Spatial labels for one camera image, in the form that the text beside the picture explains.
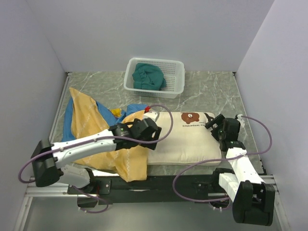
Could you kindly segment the cream pillow with bear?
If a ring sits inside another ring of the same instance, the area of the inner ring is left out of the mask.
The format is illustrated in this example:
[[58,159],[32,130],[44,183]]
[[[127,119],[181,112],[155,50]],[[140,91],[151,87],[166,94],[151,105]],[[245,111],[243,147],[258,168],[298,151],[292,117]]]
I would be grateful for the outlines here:
[[208,159],[220,159],[219,142],[205,128],[214,119],[209,112],[173,112],[171,133],[149,150],[149,165],[190,165]]

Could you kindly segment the blue yellow Pikachu pillowcase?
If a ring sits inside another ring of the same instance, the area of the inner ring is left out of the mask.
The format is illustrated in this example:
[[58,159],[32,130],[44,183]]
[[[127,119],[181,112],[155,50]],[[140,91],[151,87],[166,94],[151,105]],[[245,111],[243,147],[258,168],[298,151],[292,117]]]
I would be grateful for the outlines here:
[[[130,104],[126,110],[108,109],[92,97],[69,89],[71,97],[64,114],[62,141],[72,141],[94,135],[117,123],[142,119],[145,104]],[[136,146],[106,153],[98,153],[76,161],[96,170],[113,171],[126,182],[146,180],[148,149]]]

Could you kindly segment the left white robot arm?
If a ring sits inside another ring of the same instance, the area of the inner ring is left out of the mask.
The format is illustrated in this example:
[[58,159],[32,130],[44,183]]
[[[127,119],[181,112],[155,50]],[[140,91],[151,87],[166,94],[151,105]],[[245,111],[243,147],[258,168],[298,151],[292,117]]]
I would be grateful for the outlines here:
[[38,142],[31,157],[37,187],[47,187],[61,182],[73,185],[84,193],[96,189],[96,181],[89,170],[79,170],[70,166],[71,162],[98,154],[138,145],[154,150],[161,128],[151,118],[135,119],[118,123],[97,134],[73,141],[50,143]]

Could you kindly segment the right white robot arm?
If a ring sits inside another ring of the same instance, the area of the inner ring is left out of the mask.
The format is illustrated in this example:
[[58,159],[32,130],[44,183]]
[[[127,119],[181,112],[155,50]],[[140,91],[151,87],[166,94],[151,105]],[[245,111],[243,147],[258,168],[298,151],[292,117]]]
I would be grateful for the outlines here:
[[226,118],[222,114],[211,119],[205,127],[219,142],[232,167],[231,173],[220,173],[211,180],[213,190],[225,190],[232,201],[235,222],[270,226],[273,222],[275,188],[267,184],[253,167],[244,144],[238,140],[240,118]]

